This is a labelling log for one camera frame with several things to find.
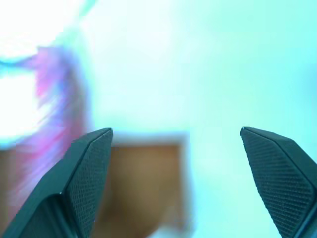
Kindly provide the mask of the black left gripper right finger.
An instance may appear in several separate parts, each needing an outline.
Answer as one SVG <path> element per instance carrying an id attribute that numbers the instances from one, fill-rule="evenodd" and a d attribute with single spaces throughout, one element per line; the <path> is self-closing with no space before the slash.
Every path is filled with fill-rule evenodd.
<path id="1" fill-rule="evenodd" d="M 258 193 L 283 238 L 317 236 L 317 165 L 292 139 L 243 127 Z"/>

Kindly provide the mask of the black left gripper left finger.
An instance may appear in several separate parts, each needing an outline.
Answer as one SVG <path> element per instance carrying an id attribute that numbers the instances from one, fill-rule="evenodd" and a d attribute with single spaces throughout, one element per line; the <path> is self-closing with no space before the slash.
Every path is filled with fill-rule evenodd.
<path id="1" fill-rule="evenodd" d="M 74 140 L 38 182 L 4 238 L 88 238 L 106 182 L 113 131 Z"/>

